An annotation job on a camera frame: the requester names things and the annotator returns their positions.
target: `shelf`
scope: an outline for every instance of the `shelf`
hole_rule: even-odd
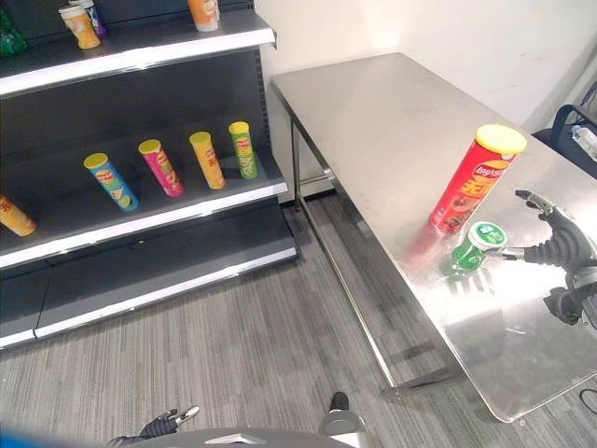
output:
[[[0,282],[0,348],[30,341],[41,314],[49,270]]]
[[[221,160],[227,185],[211,190],[199,169],[184,178],[185,192],[170,198],[158,181],[144,179],[141,190],[133,189],[139,206],[122,212],[109,196],[90,178],[90,188],[77,195],[57,198],[42,209],[37,230],[20,238],[8,229],[0,231],[0,268],[16,266],[35,259],[64,254],[74,249],[157,228],[186,219],[258,201],[287,191],[287,186],[271,154],[257,155],[258,176],[242,179],[235,157]]]
[[[270,26],[250,9],[221,14],[220,28],[210,33],[198,32],[192,19],[185,17],[111,31],[96,49],[81,50],[69,36],[4,59],[0,96],[274,44],[275,40]]]
[[[43,338],[296,256],[277,203],[95,253],[16,277],[29,289],[6,289],[2,301],[17,303],[32,288],[33,298],[39,289],[47,292],[41,310],[27,301],[27,322],[16,326],[3,319],[0,342],[6,347],[25,341],[17,336],[26,325],[33,338]],[[9,329],[16,332],[12,339]]]

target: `black chair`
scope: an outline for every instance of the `black chair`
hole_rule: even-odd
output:
[[[578,120],[572,124],[566,124],[572,113],[577,114]],[[597,179],[597,162],[572,139],[572,127],[575,124],[589,128],[597,135],[597,116],[595,114],[579,105],[563,105],[556,114],[553,127],[534,133],[533,137],[545,143],[554,151],[559,152],[578,168]]]

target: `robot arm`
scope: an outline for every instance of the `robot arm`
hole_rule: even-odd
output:
[[[182,413],[178,413],[178,410],[172,409],[154,418],[151,422],[145,425],[139,436],[116,437],[106,445],[106,448],[120,448],[122,446],[133,445],[140,441],[155,439],[167,434],[174,434],[178,427],[193,418],[198,412],[199,406],[192,406]]]
[[[529,263],[559,266],[566,270],[567,288],[552,289],[544,299],[549,311],[568,325],[582,320],[597,334],[597,249],[591,238],[582,231],[564,210],[547,199],[528,190],[515,194],[527,206],[540,211],[539,219],[546,221],[551,237],[544,243],[530,247],[504,247],[487,255],[503,259],[521,259]]]

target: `green lid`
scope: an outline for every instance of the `green lid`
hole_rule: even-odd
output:
[[[481,250],[496,249],[506,244],[506,233],[495,224],[486,221],[474,223],[468,231],[470,242]]]

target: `cable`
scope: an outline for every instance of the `cable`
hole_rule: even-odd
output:
[[[578,113],[578,112],[574,112],[573,117],[575,119],[573,119],[572,121],[570,121],[569,119],[566,120],[566,123],[571,125],[571,126],[576,126],[577,124],[585,124],[586,120],[582,118],[582,116]]]
[[[591,406],[589,406],[589,404],[585,401],[585,398],[583,397],[587,392],[591,392],[591,393],[597,395],[597,390],[595,390],[595,389],[582,389],[580,391],[580,393],[578,393],[578,397],[580,398],[580,401],[582,402],[582,404],[585,405],[585,408],[587,408],[590,413],[594,413],[595,415],[597,415],[597,410],[592,409]]]
[[[582,97],[582,100],[580,100],[580,105],[589,109],[590,103],[592,103],[592,101],[595,99],[595,92],[597,92],[597,81],[592,83],[590,88],[585,93],[585,96]]]
[[[597,89],[593,91],[592,96],[590,96],[590,99],[585,103],[585,107],[587,108],[587,110],[590,110],[590,105],[595,100],[595,97],[597,97]]]

